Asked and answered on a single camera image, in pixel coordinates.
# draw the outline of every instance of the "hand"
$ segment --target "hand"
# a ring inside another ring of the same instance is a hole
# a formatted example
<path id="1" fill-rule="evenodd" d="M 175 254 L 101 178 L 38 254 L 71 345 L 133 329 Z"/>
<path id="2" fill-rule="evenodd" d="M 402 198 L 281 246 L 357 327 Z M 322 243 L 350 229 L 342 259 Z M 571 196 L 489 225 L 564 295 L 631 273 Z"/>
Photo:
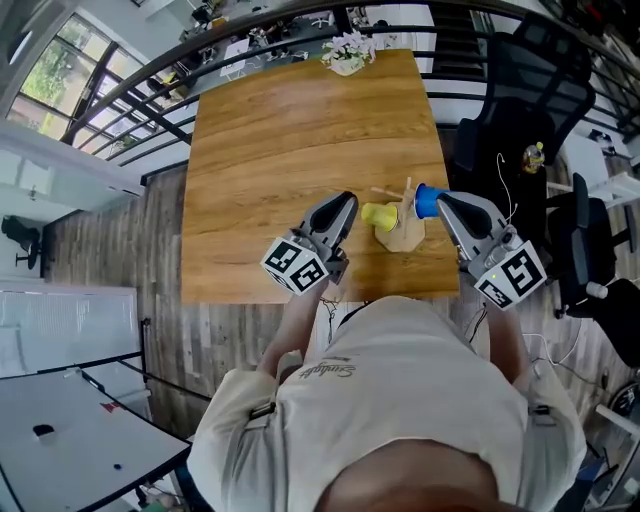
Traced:
<path id="1" fill-rule="evenodd" d="M 291 297 L 284 308 L 278 332 L 258 364 L 258 371 L 266 372 L 275 377 L 280 358 L 287 352 L 294 350 L 299 350 L 304 358 L 309 348 L 320 297 L 327 289 L 328 284 L 329 279 L 325 278 L 304 295 Z"/>

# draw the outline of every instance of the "black chair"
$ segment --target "black chair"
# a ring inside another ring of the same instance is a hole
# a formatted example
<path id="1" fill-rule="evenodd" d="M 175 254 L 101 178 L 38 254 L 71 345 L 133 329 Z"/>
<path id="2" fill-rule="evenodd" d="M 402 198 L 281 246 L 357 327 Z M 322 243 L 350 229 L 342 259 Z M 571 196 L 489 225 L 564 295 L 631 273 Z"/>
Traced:
<path id="1" fill-rule="evenodd" d="M 574 64 L 558 59 L 535 37 L 533 28 L 519 36 L 497 33 L 488 43 L 488 82 L 477 119 L 463 119 L 454 146 L 457 172 L 453 188 L 493 201 L 508 216 L 508 200 L 498 176 L 496 159 L 504 157 L 502 178 L 512 202 L 518 203 L 511 222 L 535 246 L 544 242 L 546 172 L 521 172 L 527 146 L 542 142 L 546 163 L 555 156 L 573 127 L 591 109 L 595 92 L 576 75 Z"/>
<path id="2" fill-rule="evenodd" d="M 5 217 L 2 219 L 2 232 L 14 242 L 20 244 L 20 247 L 27 253 L 26 256 L 16 254 L 16 267 L 21 261 L 27 262 L 27 267 L 31 270 L 36 265 L 40 250 L 40 232 L 36 228 L 28 228 L 16 217 Z"/>
<path id="3" fill-rule="evenodd" d="M 154 93 L 158 93 L 166 88 L 166 85 L 163 85 L 162 83 L 160 83 L 159 80 L 157 80 L 152 76 L 147 78 L 147 81 L 145 83 L 147 84 L 147 87 L 151 89 L 151 91 L 153 91 Z M 170 100 L 171 94 L 169 93 L 169 91 L 165 91 L 162 93 L 162 97 L 165 100 Z"/>
<path id="4" fill-rule="evenodd" d="M 607 286 L 615 278 L 614 247 L 628 242 L 629 250 L 635 252 L 637 234 L 629 206 L 625 207 L 627 229 L 612 234 L 604 202 L 588 196 L 579 174 L 573 175 L 573 192 L 550 198 L 547 207 L 556 208 L 548 218 L 553 261 L 547 267 L 547 275 L 549 281 L 557 279 L 560 284 L 562 305 L 556 311 L 559 318 L 565 311 L 570 314 L 567 308 L 571 310 L 580 301 L 591 300 L 588 283 Z"/>
<path id="5" fill-rule="evenodd" d="M 591 78 L 589 50 L 578 38 L 546 16 L 526 14 L 513 33 L 516 39 L 537 45 L 553 62 L 582 80 Z"/>
<path id="6" fill-rule="evenodd" d="M 631 368 L 640 367 L 640 290 L 627 279 L 618 279 L 608 287 L 607 297 L 589 297 L 567 310 L 576 318 L 593 318 L 611 341 L 620 359 Z"/>
<path id="7" fill-rule="evenodd" d="M 211 12 L 208 6 L 206 5 L 201 5 L 200 7 L 196 7 L 191 13 L 191 17 L 199 25 L 206 25 L 213 19 Z"/>

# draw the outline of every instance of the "white flower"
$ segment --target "white flower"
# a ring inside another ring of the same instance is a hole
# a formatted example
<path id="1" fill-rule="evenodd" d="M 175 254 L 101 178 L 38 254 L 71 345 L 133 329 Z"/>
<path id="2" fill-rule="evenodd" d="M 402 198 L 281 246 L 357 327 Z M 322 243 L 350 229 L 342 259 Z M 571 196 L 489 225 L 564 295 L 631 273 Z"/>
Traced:
<path id="1" fill-rule="evenodd" d="M 330 42 L 324 43 L 322 47 L 330 50 L 322 56 L 322 61 L 325 63 L 331 59 L 357 59 L 361 62 L 373 62 L 376 58 L 373 39 L 364 37 L 358 31 L 336 36 Z"/>

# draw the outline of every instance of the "blue cup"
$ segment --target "blue cup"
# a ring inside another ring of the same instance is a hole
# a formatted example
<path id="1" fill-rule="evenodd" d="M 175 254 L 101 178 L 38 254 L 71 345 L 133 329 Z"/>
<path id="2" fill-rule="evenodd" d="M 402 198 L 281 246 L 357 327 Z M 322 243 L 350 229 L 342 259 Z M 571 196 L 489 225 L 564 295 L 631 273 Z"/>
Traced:
<path id="1" fill-rule="evenodd" d="M 447 191 L 420 183 L 416 189 L 416 197 L 413 201 L 416 217 L 419 219 L 437 217 L 438 209 L 436 208 L 436 199 L 442 192 Z"/>

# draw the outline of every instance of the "white desk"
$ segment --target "white desk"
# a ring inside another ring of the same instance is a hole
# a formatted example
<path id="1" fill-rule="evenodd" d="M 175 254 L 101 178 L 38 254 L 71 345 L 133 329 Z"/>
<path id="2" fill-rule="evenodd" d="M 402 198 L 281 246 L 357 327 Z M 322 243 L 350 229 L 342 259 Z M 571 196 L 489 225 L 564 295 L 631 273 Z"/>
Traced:
<path id="1" fill-rule="evenodd" d="M 609 171 L 602 150 L 598 143 L 591 139 L 570 133 L 560 148 L 560 156 L 567 166 L 569 175 L 572 176 L 576 172 L 580 174 L 587 184 L 587 189 L 609 179 Z M 572 187 L 554 183 L 550 183 L 549 187 L 568 192 L 573 190 Z M 611 194 L 606 193 L 595 194 L 593 197 L 599 197 L 605 202 L 613 199 Z"/>
<path id="2" fill-rule="evenodd" d="M 17 508 L 6 505 L 11 486 L 26 511 L 84 509 L 188 449 L 188 443 L 111 405 L 80 373 L 0 381 L 0 463 L 6 478 L 0 507 Z M 35 425 L 51 425 L 54 432 L 38 438 Z"/>
<path id="3" fill-rule="evenodd" d="M 225 60 L 230 59 L 231 57 L 235 57 L 236 55 L 242 55 L 243 53 L 246 53 L 248 50 L 249 50 L 249 38 L 242 39 L 240 41 L 237 41 L 227 46 L 227 49 L 224 52 L 224 58 Z M 241 71 L 242 69 L 244 69 L 246 62 L 247 62 L 246 60 L 239 60 L 234 64 L 229 64 L 228 66 L 223 67 L 220 70 L 220 76 L 227 76 L 227 75 L 230 75 L 231 73 L 235 73 L 236 71 Z"/>

